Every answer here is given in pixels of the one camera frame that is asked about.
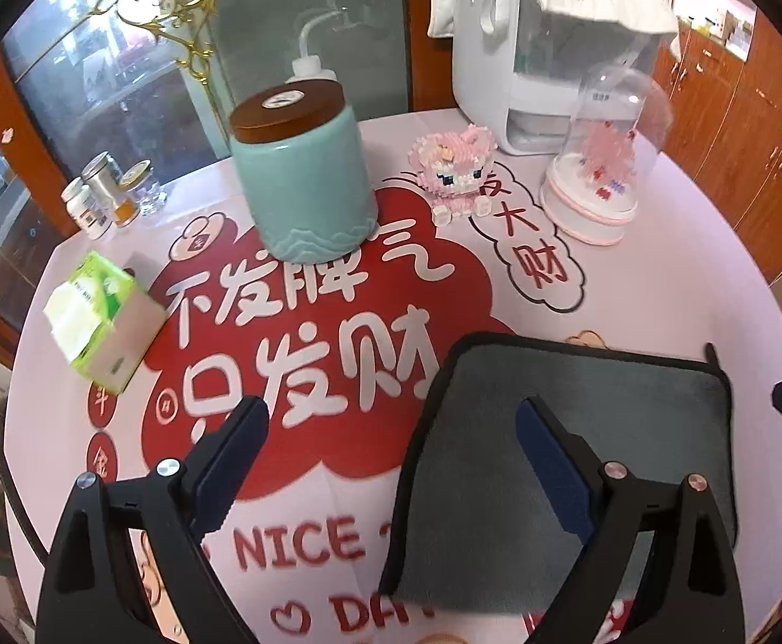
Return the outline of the pink brick toy figure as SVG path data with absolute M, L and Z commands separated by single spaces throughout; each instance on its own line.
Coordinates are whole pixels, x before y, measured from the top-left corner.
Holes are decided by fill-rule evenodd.
M 429 134 L 414 141 L 408 160 L 415 182 L 429 198 L 436 227 L 491 214 L 491 198 L 481 189 L 493 170 L 495 148 L 494 134 L 472 123 L 462 133 Z

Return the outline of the white water dispenser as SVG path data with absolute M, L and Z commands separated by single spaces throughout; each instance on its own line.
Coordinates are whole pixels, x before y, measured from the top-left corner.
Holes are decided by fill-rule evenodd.
M 651 73 L 677 19 L 664 0 L 452 0 L 456 105 L 512 156 L 554 154 L 601 65 Z

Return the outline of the purple and grey towel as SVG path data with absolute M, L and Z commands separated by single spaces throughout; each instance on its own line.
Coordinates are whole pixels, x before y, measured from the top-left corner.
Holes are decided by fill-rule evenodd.
M 433 379 L 405 452 L 381 593 L 479 615 L 548 609 L 581 542 L 517 440 L 517 408 L 532 396 L 603 461 L 647 480 L 702 474 L 736 535 L 732 384 L 712 347 L 684 361 L 471 333 Z

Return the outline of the pink base glass dome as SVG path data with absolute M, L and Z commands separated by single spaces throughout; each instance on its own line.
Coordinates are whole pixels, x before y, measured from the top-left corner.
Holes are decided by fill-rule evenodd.
M 672 122 L 669 96 L 656 80 L 623 65 L 593 68 L 540 185 L 540 206 L 552 223 L 579 242 L 618 244 Z

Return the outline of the gold lid honey jar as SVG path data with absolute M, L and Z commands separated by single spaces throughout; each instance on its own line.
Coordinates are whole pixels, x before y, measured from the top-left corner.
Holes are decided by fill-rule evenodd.
M 156 179 L 154 166 L 144 158 L 127 169 L 119 180 L 119 188 L 139 209 L 142 217 L 154 215 L 166 204 L 164 186 Z

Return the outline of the small white labelled jar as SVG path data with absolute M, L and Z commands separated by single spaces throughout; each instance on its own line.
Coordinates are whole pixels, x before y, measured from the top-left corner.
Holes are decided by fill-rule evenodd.
M 60 193 L 66 213 L 90 240 L 105 236 L 113 220 L 101 207 L 92 189 L 81 179 L 75 178 Z

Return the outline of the teal ceramic jar wooden lid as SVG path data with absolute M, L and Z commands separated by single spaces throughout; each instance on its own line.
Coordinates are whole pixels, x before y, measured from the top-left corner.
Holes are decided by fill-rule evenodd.
M 270 87 L 229 115 L 229 147 L 262 244 L 273 258 L 344 258 L 378 225 L 356 115 L 340 83 Z

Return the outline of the white squeeze bottle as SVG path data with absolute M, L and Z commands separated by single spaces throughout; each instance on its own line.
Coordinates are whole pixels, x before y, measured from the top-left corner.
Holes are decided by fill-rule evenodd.
M 297 55 L 290 61 L 290 76 L 287 78 L 287 83 L 305 80 L 337 82 L 337 73 L 325 64 L 321 38 L 328 26 L 340 28 L 341 25 L 348 25 L 348 12 L 344 8 L 328 9 L 327 12 L 318 13 L 302 25 L 297 35 Z

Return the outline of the brown wooden cabinets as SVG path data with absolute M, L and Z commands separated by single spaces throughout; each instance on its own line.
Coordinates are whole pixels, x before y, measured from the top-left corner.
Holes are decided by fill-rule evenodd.
M 654 78 L 675 120 L 664 153 L 705 193 L 769 282 L 782 276 L 782 36 L 758 14 L 742 60 L 679 25 Z

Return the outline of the glass door display cabinet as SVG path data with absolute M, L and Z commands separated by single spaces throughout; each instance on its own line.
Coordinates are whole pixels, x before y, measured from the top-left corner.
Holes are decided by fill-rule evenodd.
M 444 108 L 450 48 L 429 0 L 31 0 L 0 38 L 0 359 L 11 359 L 53 250 L 60 191 L 101 151 L 171 182 L 229 153 L 241 100 L 284 82 L 297 35 L 328 26 L 325 64 L 363 119 Z

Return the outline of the silver lidded glass jar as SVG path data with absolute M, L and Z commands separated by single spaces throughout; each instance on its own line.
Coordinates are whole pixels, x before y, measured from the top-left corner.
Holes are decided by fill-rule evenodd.
M 139 208 L 120 188 L 121 170 L 108 151 L 91 158 L 82 169 L 81 179 L 117 227 L 125 228 L 139 217 Z

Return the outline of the green tissue pack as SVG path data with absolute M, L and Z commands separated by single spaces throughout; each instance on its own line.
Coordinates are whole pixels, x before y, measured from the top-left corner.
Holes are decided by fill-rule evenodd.
M 69 365 L 113 394 L 125 391 L 166 320 L 133 276 L 97 252 L 53 289 L 43 312 Z

